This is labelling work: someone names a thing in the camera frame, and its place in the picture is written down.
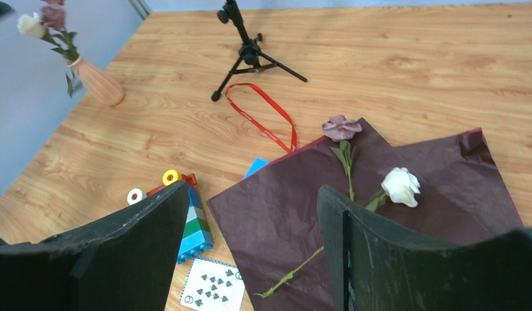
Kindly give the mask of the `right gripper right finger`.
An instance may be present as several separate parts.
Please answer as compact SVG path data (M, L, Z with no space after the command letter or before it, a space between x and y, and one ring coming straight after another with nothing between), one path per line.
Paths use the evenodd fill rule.
M317 213L336 310L532 310L532 227L460 246L329 186Z

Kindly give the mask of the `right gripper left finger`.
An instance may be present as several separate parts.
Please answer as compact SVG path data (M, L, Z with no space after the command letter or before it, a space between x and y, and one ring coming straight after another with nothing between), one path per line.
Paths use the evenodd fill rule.
M177 181L41 242L0 246L0 310L164 310L188 189Z

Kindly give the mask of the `white artificial rose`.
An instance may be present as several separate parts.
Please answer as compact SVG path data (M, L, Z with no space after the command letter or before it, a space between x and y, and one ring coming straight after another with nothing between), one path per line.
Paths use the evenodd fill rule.
M418 206L415 195L421 193L421 184L407 168L392 168L380 186L381 189L365 204L367 210L375 212L387 199L411 208Z

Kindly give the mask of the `purple artificial flower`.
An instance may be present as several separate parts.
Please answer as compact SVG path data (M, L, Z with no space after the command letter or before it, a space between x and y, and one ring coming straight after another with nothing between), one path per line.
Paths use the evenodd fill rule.
M322 131L324 136L331 139L333 142L338 142L338 147L331 147L330 149L335 153L337 158L340 160L345 175L348 179L349 186L349 197L351 200L355 198L355 191L353 188L352 181L352 168L353 168L353 158L355 153L355 148L351 146L349 140L352 139L357 133L362 131L362 126L356 120L346 119L343 115L337 115L335 117L330 117L329 120L322 125ZM293 279L297 272L304 268L311 260L317 257L324 247L321 246L315 252L304 260L298 267L293 270L290 270L286 275L284 275L276 284L270 287L263 293L254 293L263 299L271 296L278 288L287 284L290 279Z

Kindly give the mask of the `red ribbon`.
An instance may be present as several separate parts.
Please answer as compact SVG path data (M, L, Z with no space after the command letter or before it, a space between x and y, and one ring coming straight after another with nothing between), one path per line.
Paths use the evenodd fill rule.
M297 130L289 113L262 88L249 82L233 83L224 96L230 106L285 152L297 149Z

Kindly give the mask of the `cream artificial rose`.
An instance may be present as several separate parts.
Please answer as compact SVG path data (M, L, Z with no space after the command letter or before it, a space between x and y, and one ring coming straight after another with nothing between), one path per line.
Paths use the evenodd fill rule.
M48 27L44 25L41 16L36 12L32 15L22 14L17 19L17 29L24 36L30 36L46 41L56 47L60 46L60 44L53 39Z

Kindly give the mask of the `mauve artificial rose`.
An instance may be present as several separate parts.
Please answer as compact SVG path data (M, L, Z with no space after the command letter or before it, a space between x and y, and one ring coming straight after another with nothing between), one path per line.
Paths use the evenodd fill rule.
M61 54L69 63L75 61L80 55L74 41L77 32L70 32L66 29L66 17L64 6L46 3L41 8L44 25L48 27L53 39L60 44L59 47L54 46L51 50Z

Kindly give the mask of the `dark pink artificial flower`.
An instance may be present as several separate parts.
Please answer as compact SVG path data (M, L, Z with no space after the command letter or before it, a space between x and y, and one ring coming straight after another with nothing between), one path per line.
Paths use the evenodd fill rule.
M42 1L46 2L48 5L60 5L60 6L65 5L65 0L42 0Z

